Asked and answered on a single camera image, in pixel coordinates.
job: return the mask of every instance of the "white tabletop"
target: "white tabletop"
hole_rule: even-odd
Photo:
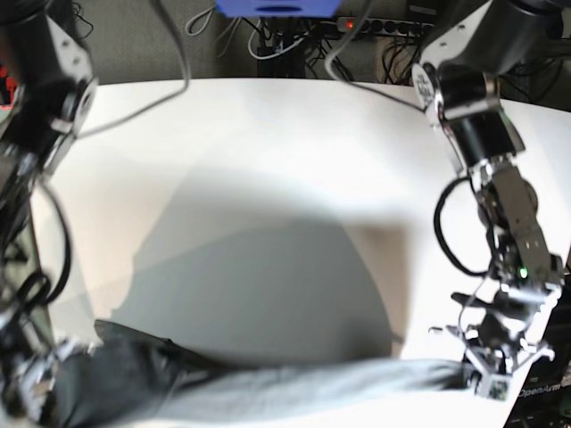
[[[103,86],[85,129],[179,85]],[[409,88],[386,89],[414,99]],[[539,195],[547,243],[566,258],[571,116],[518,103],[506,103],[506,111],[527,146],[519,165]],[[452,292],[470,293],[478,285],[448,262],[432,230],[435,203],[453,178],[424,116],[380,96],[326,81],[195,81],[172,103],[78,141],[57,170],[53,184],[70,221],[75,263],[65,294],[51,307],[54,325],[94,338],[95,317],[111,318],[222,355],[315,362],[323,354],[307,351],[311,338],[322,350],[337,350],[340,338],[355,338],[359,346],[377,343],[371,334],[383,322],[371,314],[377,305],[382,310],[382,299],[383,317],[405,338],[402,348],[393,346],[393,355],[461,358],[453,341],[427,333],[430,326],[456,323]],[[35,211],[42,261],[57,275],[58,227],[39,197]],[[443,227],[461,260],[472,268],[487,266],[484,229],[467,189],[450,198]],[[289,247],[274,251],[282,243]],[[259,251],[252,249],[256,245]],[[272,250],[264,260],[266,248]],[[314,259],[316,252],[323,257]],[[276,255],[292,255],[296,271],[312,273],[290,278],[288,261],[280,265],[271,259]],[[343,276],[347,268],[354,271]],[[288,278],[278,281],[280,276]],[[267,289],[240,284],[259,277]],[[300,278],[308,283],[297,284]],[[312,279],[322,287],[317,292],[306,290]],[[279,291],[269,291],[273,280]],[[483,295],[494,293],[495,284],[488,285]],[[278,303],[269,304],[272,299]],[[307,318],[310,313],[315,317]],[[280,327],[270,327],[272,317]],[[315,325],[303,335],[307,320]],[[331,323],[335,328],[326,329]],[[271,337],[263,336],[265,324]],[[299,340],[306,350],[277,349],[271,338]],[[344,416],[328,414],[321,422],[310,417],[295,423],[377,426],[393,415],[396,426],[412,426],[419,420],[402,416],[414,408],[423,424],[434,418],[440,426],[501,427],[516,395],[507,403],[453,393],[407,398],[400,407],[387,400],[340,410]]]

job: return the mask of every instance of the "black cable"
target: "black cable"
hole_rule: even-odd
[[[559,76],[561,76],[561,71],[563,71],[563,61],[559,63],[558,69],[555,72],[555,75],[553,76],[551,82],[545,87],[545,89],[543,89],[543,91],[537,97],[535,97],[532,100],[532,103],[540,102],[551,91],[551,89],[553,89],[553,87],[557,84],[559,80]]]
[[[469,182],[469,181],[470,181],[469,177],[456,178],[455,180],[453,180],[451,183],[449,183],[444,188],[442,194],[440,195],[440,198],[438,199],[438,203],[436,204],[436,208],[434,209],[434,219],[433,219],[434,233],[436,234],[436,239],[438,240],[438,244],[440,245],[440,248],[443,250],[443,252],[446,255],[446,257],[448,258],[448,260],[451,262],[452,265],[454,265],[454,267],[456,269],[460,270],[461,272],[463,272],[464,274],[466,274],[468,276],[485,277],[488,274],[489,269],[486,269],[486,270],[483,270],[480,272],[474,272],[473,270],[470,270],[467,267],[465,267],[458,260],[458,258],[454,255],[454,253],[452,252],[452,250],[448,246],[448,243],[446,243],[446,239],[444,238],[443,228],[442,228],[442,224],[441,224],[441,216],[442,216],[442,212],[443,212],[443,208],[444,208],[444,204],[446,203],[446,200],[448,199],[448,197],[451,195],[451,193],[454,191],[454,189],[458,185],[460,185],[462,183]]]
[[[88,20],[86,20],[83,17],[84,9],[83,9],[83,6],[81,4],[79,4],[77,2],[73,2],[71,4],[71,7],[73,10],[73,17],[75,18],[75,20],[76,21],[82,21],[89,26],[89,31],[87,32],[87,34],[85,36],[82,36],[79,38],[81,40],[84,40],[84,39],[88,38],[91,35],[91,33],[93,33],[93,30],[95,27],[91,22],[89,22]]]
[[[506,74],[513,76],[513,77],[516,77],[516,78],[529,78],[529,77],[532,77],[532,76],[535,76],[535,75],[541,73],[542,71],[547,70],[551,65],[553,65],[553,63],[555,61],[556,60],[553,59],[553,60],[544,62],[540,67],[536,68],[535,70],[531,70],[531,71],[528,70],[528,71],[520,73],[520,72],[517,72],[517,70],[512,69],[512,70],[508,71],[508,73],[506,73]]]
[[[84,39],[88,38],[89,36],[91,36],[91,33],[93,33],[93,30],[95,29],[95,27],[91,22],[87,21],[83,16],[78,15],[78,19],[80,21],[85,22],[89,26],[89,31],[87,32],[87,34],[85,36],[80,37],[81,40],[84,40]]]
[[[523,90],[521,87],[519,87],[518,85],[516,85],[516,84],[515,84],[514,82],[512,82],[511,80],[509,80],[509,78],[506,78],[506,77],[504,77],[504,76],[502,76],[501,78],[502,78],[502,80],[503,80],[505,83],[508,84],[509,87],[513,88],[516,92],[518,92],[518,93],[520,93],[521,95],[523,95],[523,96],[527,99],[527,101],[528,101],[529,103],[531,102],[530,96],[529,96],[529,94],[528,94],[525,90]]]
[[[68,283],[68,280],[70,279],[71,260],[72,260],[71,237],[67,221],[65,220],[65,216],[63,215],[62,206],[58,202],[57,196],[47,183],[39,181],[39,187],[44,191],[47,198],[53,204],[57,217],[60,220],[60,225],[62,227],[62,234],[63,234],[62,273],[60,274],[60,279],[57,281],[54,290],[49,294],[49,296],[46,297],[45,305],[48,305],[52,303],[54,300],[56,300],[62,294],[63,290],[65,289],[65,285]]]
[[[307,63],[307,61],[305,62],[305,67],[307,68],[307,70],[309,70],[311,72],[311,74],[313,75],[313,78],[315,78],[316,80],[319,80],[318,73],[315,72],[313,67],[310,67],[310,65]]]
[[[146,105],[145,107],[128,114],[124,118],[113,120],[106,125],[102,125],[101,127],[89,129],[85,132],[82,132],[81,134],[79,134],[78,138],[87,138],[89,136],[94,136],[95,134],[99,134],[109,129],[113,129],[121,125],[124,125],[130,120],[141,116],[142,114],[154,109],[155,107],[158,107],[159,105],[164,104],[172,100],[173,98],[178,97],[179,95],[182,95],[183,93],[186,92],[186,90],[190,86],[190,79],[191,79],[190,64],[188,58],[186,57],[185,48],[183,46],[180,35],[178,34],[177,27],[173,22],[172,18],[170,17],[169,13],[167,12],[167,10],[165,9],[164,5],[162,4],[161,0],[149,0],[149,2],[151,3],[151,6],[154,9],[154,12],[156,13],[157,17],[161,21],[162,25],[169,33],[170,38],[172,39],[177,49],[178,61],[180,64],[180,70],[182,73],[182,79],[184,81],[184,85],[179,90],[173,92],[172,94],[163,96],[162,98]]]
[[[263,39],[265,41],[271,40],[271,35],[266,36],[266,30],[263,28],[263,26],[262,26],[262,29],[259,29],[256,26],[256,24],[254,24],[253,22],[251,22],[250,20],[248,20],[246,18],[242,18],[242,21],[244,21],[246,24],[248,24],[250,27],[252,27],[260,35],[260,37],[263,37]]]
[[[38,285],[40,288],[30,299],[29,294]],[[52,288],[50,279],[43,272],[37,270],[31,273],[16,292],[16,300],[21,306],[21,310],[30,313],[37,306],[45,306],[46,300]]]

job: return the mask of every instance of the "cable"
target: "cable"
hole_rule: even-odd
[[[261,21],[258,20],[258,28],[260,27],[260,25],[261,25]],[[308,36],[308,34],[309,33],[305,33],[303,35],[303,37],[301,37],[297,41],[293,42],[291,45],[289,45],[286,49],[284,49],[282,51],[276,52],[276,53],[271,54],[271,55],[259,56],[256,53],[254,53],[253,47],[252,47],[253,38],[256,35],[256,32],[253,31],[252,35],[250,36],[250,39],[248,40],[248,52],[250,52],[250,55],[252,58],[254,58],[258,61],[273,60],[275,58],[282,56],[283,54],[287,54],[288,52],[293,51],[297,46],[299,46],[301,43],[303,43],[303,41]]]
[[[95,29],[95,27],[91,22],[89,22],[88,20],[86,20],[83,17],[84,9],[83,9],[83,6],[81,4],[79,4],[77,2],[73,2],[71,4],[71,8],[73,10],[73,17],[74,17],[75,21],[82,21],[89,26],[89,31],[87,32],[87,34],[85,36],[82,36],[79,38],[80,40],[84,40],[84,39],[88,38],[91,35],[91,33],[93,33],[93,30]]]
[[[211,23],[212,15],[215,10],[216,6],[212,6],[192,17],[185,25],[185,32],[191,37],[200,36]],[[202,18],[204,18],[204,24],[198,29],[198,31],[193,32],[194,25]]]
[[[178,61],[180,64],[180,70],[182,73],[182,79],[184,81],[184,85],[177,91],[173,92],[172,94],[165,95],[162,98],[146,105],[145,107],[141,108],[140,110],[134,111],[124,118],[116,119],[111,121],[106,125],[102,125],[101,127],[89,129],[81,134],[79,134],[78,138],[87,138],[89,136],[94,136],[95,134],[99,134],[101,132],[107,131],[112,128],[116,128],[118,126],[124,125],[125,123],[129,122],[130,120],[141,116],[142,114],[158,107],[161,104],[166,103],[167,101],[176,98],[179,95],[182,95],[186,92],[188,87],[190,86],[190,79],[191,79],[191,70],[190,70],[190,63],[188,58],[186,57],[185,48],[182,45],[182,40],[178,35],[177,27],[175,26],[174,22],[172,21],[169,13],[165,9],[164,5],[162,4],[161,0],[149,0],[151,3],[152,8],[154,9],[157,17],[163,24],[164,28],[169,32],[172,41],[177,48],[178,53]]]
[[[62,294],[63,290],[65,289],[65,285],[68,283],[68,280],[70,279],[71,259],[72,259],[71,237],[67,221],[65,220],[65,215],[63,214],[62,205],[59,203],[54,191],[51,189],[50,185],[43,180],[39,180],[38,185],[44,191],[47,198],[54,206],[57,218],[60,220],[60,225],[62,226],[62,234],[63,234],[62,273],[60,274],[60,279],[57,281],[54,290],[48,296],[46,296],[44,304],[48,305],[52,303],[54,300],[56,300]]]
[[[543,91],[537,97],[535,97],[532,100],[532,103],[540,102],[551,91],[551,89],[553,89],[553,87],[557,84],[559,80],[559,76],[561,76],[561,71],[563,71],[563,61],[559,63],[559,67],[555,72],[555,75],[553,76],[551,82],[547,85],[547,87],[545,87],[545,89],[543,89]]]
[[[224,31],[222,31],[222,33],[218,36],[216,41],[220,41],[230,30],[230,36],[228,37],[228,41],[224,45],[222,52],[220,52],[216,55],[217,58],[222,58],[226,54],[226,52],[228,51],[228,48],[232,44],[232,39],[234,38],[234,35],[238,31],[238,27],[240,27],[241,23],[242,23],[242,20],[240,18],[234,18],[230,22],[230,25],[228,25],[228,27]]]
[[[449,183],[444,188],[442,194],[440,195],[440,198],[438,199],[438,203],[436,204],[436,208],[434,209],[434,219],[433,219],[434,233],[436,234],[436,239],[438,240],[438,244],[440,245],[440,248],[443,250],[444,254],[448,258],[450,263],[452,265],[454,265],[454,267],[456,269],[462,271],[464,274],[466,274],[468,276],[486,276],[489,272],[489,269],[486,269],[486,270],[481,271],[481,272],[474,272],[473,270],[470,270],[467,267],[465,267],[458,260],[458,258],[454,255],[454,253],[452,252],[452,250],[448,246],[448,243],[446,243],[446,239],[444,238],[443,228],[442,228],[442,224],[441,224],[441,216],[442,216],[442,212],[443,212],[443,208],[444,208],[444,204],[446,203],[446,200],[448,199],[448,197],[451,195],[452,191],[458,185],[460,185],[462,183],[466,183],[468,181],[470,181],[469,177],[456,178],[455,180],[452,180],[452,182]]]
[[[355,35],[359,34],[360,29],[363,27],[363,25],[365,24],[365,22],[367,21],[367,17],[370,14],[371,11],[371,7],[373,5],[373,0],[365,0],[363,3],[363,7],[361,9],[360,12],[360,17],[356,20],[356,22],[353,24],[353,27],[351,28],[351,30],[347,33],[345,33],[345,35],[342,37],[341,41],[339,42],[339,44],[337,44],[337,46],[332,49],[329,54],[327,55],[326,59],[325,59],[325,70],[327,71],[327,74],[333,79],[333,80],[337,80],[339,82],[344,82],[347,85],[351,85],[351,86],[355,86],[359,89],[363,89],[365,91],[369,91],[372,92],[374,94],[377,95],[381,95],[384,98],[387,98],[389,100],[395,101],[396,103],[402,104],[402,105],[406,105],[407,107],[410,107],[411,109],[414,109],[416,111],[419,111],[421,113],[424,113],[424,109],[421,109],[420,107],[418,107],[416,104],[413,103],[409,103],[408,101],[402,100],[401,98],[398,98],[396,96],[392,96],[389,95],[385,92],[382,91],[378,91],[373,87],[369,87],[369,86],[362,86],[362,85],[358,85],[354,82],[348,82],[347,80],[344,80],[343,78],[341,78],[340,76],[338,76],[337,74],[335,74],[335,72],[333,71],[333,61],[334,59],[344,50],[344,48],[351,43],[351,41],[355,38]]]
[[[244,21],[246,24],[248,24],[250,27],[252,27],[254,29],[254,31],[257,31],[258,34],[260,35],[260,37],[263,37],[265,41],[271,40],[271,35],[266,36],[266,30],[265,30],[263,25],[261,26],[261,29],[259,29],[258,27],[256,27],[256,25],[253,22],[251,22],[250,20],[248,20],[246,18],[242,18],[242,21]]]
[[[486,271],[485,276],[482,278],[482,282],[476,287],[476,289],[474,290],[472,295],[470,297],[468,297],[468,300],[466,300],[466,303],[462,305],[462,309],[460,310],[460,313],[458,315],[458,331],[459,331],[459,333],[462,334],[462,337],[464,338],[464,342],[466,341],[466,333],[464,332],[464,329],[462,328],[462,317],[464,317],[464,311],[466,311],[466,308],[469,308],[470,306],[472,306],[472,303],[474,303],[474,301],[476,301],[477,294],[480,291],[480,289],[482,288],[482,286],[485,284],[487,279],[488,279],[488,271]]]
[[[315,72],[313,67],[310,67],[310,65],[307,62],[305,62],[305,67],[307,68],[307,70],[309,70],[311,72],[311,74],[313,75],[313,78],[315,78],[316,80],[319,80],[318,73]]]
[[[522,96],[524,96],[527,99],[527,102],[530,103],[531,99],[529,97],[529,94],[523,90],[521,87],[519,87],[518,85],[516,85],[514,82],[512,82],[511,80],[509,80],[508,78],[502,76],[501,77],[503,79],[503,81],[505,83],[508,84],[509,87],[513,88],[516,92],[520,93]]]
[[[554,63],[555,61],[556,61],[555,59],[549,60],[549,61],[547,61],[547,62],[544,62],[540,67],[536,68],[535,70],[526,71],[526,72],[523,72],[523,73],[519,73],[519,72],[517,72],[517,70],[514,70],[514,69],[517,68],[517,66],[516,66],[516,67],[514,67],[514,69],[508,71],[507,74],[509,74],[510,76],[516,77],[516,78],[528,78],[528,77],[532,77],[532,76],[535,76],[536,74],[541,73],[541,72],[544,71],[544,70],[547,70],[551,65],[553,65],[553,63]]]

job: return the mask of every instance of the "gray cloth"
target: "gray cloth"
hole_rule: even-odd
[[[165,403],[168,418],[250,422],[300,416],[406,391],[466,387],[464,368],[447,361],[374,359],[335,366],[228,373]]]
[[[171,346],[114,341],[65,361],[55,384],[58,428],[107,426],[156,416],[250,422],[300,416],[396,392],[466,386],[447,361],[371,359],[332,366],[211,368]]]

